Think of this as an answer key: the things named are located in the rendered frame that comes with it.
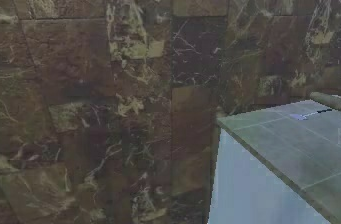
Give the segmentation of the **white cabinet with green worktop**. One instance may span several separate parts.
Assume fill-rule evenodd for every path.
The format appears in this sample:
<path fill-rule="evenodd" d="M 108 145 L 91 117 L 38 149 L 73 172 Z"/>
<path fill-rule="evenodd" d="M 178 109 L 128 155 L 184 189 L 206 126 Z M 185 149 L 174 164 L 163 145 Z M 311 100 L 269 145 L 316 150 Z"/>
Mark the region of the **white cabinet with green worktop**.
<path fill-rule="evenodd" d="M 341 224 L 341 111 L 312 100 L 221 117 L 208 224 Z"/>

